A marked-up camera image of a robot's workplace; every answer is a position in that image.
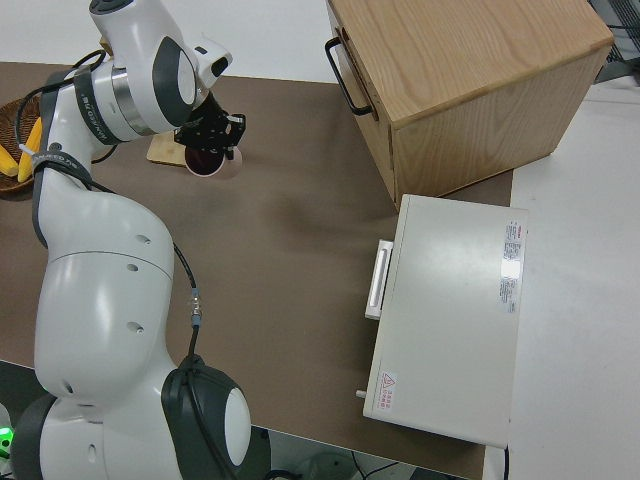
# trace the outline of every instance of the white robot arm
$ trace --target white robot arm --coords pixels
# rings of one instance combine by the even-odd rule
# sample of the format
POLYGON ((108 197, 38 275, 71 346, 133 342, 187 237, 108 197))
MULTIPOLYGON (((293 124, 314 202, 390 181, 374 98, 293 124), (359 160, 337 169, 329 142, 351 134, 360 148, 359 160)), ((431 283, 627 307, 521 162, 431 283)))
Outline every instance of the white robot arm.
POLYGON ((13 471, 18 480, 234 478, 249 410, 238 385, 193 351, 197 290, 189 355, 176 367, 166 350, 167 228, 132 200, 86 188, 92 158, 153 133, 179 129, 204 161, 237 158, 244 117, 209 92, 231 56, 204 39, 187 46, 160 1, 94 0, 90 11, 113 58, 50 79, 41 100, 34 227, 49 259, 35 367, 50 395, 17 425, 13 471))

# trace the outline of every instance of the warning label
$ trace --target warning label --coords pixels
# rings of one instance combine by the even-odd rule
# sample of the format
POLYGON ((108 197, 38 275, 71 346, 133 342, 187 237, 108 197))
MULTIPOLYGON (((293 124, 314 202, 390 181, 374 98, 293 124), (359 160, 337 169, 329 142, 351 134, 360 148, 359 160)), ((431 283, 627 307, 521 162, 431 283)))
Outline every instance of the warning label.
POLYGON ((380 372, 378 380, 378 398, 376 400, 376 409, 390 412, 393 408, 393 397, 395 395, 396 383, 398 376, 391 372, 380 372))

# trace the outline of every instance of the wooden box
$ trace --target wooden box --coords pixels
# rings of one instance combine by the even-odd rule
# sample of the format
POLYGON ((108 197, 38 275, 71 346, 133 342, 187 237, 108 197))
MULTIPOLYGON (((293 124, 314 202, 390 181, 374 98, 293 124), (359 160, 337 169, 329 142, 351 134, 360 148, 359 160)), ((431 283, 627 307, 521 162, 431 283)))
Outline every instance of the wooden box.
POLYGON ((356 119, 397 207, 550 154, 613 42, 585 0, 327 1, 327 53, 371 106, 356 119))

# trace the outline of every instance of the drawer handle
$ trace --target drawer handle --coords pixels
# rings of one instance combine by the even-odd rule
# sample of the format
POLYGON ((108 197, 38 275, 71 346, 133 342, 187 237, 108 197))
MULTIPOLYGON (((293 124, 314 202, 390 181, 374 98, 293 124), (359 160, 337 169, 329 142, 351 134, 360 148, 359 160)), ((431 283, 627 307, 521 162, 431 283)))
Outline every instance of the drawer handle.
POLYGON ((342 90, 342 94, 344 95, 344 98, 347 100, 347 103, 349 104, 349 108, 351 109, 354 115, 361 116, 361 115, 367 115, 369 113, 373 113, 373 108, 371 107, 371 105, 367 105, 366 107, 356 107, 353 103, 353 100, 351 99, 351 95, 349 95, 347 86, 344 84, 344 80, 342 79, 342 76, 338 71, 338 66, 336 65, 336 62, 334 61, 333 56, 331 55, 331 49, 341 44, 342 44, 342 41, 340 40, 340 37, 335 37, 329 40, 324 46, 324 51, 327 53, 329 64, 331 65, 331 69, 333 70, 333 73, 335 74, 336 79, 338 80, 338 85, 340 85, 340 90, 342 90))

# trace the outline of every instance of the wood grain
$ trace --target wood grain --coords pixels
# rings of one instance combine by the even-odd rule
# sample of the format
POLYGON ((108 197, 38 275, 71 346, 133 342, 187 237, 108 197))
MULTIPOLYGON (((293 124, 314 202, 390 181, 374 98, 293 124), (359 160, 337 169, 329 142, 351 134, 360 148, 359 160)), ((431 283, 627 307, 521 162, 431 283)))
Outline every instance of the wood grain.
POLYGON ((611 45, 584 0, 329 0, 400 128, 611 45))
POLYGON ((441 196, 550 154, 608 47, 394 132, 404 193, 441 196))
POLYGON ((372 105, 376 109, 376 115, 356 116, 356 122, 360 131, 367 142, 367 146, 371 152, 373 160, 378 167, 380 176, 384 181, 385 187, 389 192, 389 196, 395 202, 396 185, 395 175, 393 173, 393 156, 391 148, 391 125, 389 118, 384 110, 384 106, 380 103, 379 98, 374 100, 368 93, 371 90, 370 84, 363 78, 362 70, 358 68, 359 59, 357 52, 353 49, 349 50, 350 40, 345 37, 338 21, 329 10, 331 26, 342 38, 342 46, 336 48, 336 54, 340 65, 342 79, 349 91, 349 95, 357 106, 372 105))
POLYGON ((154 135, 147 152, 147 160, 163 165, 185 167, 184 145, 173 141, 173 132, 154 135))

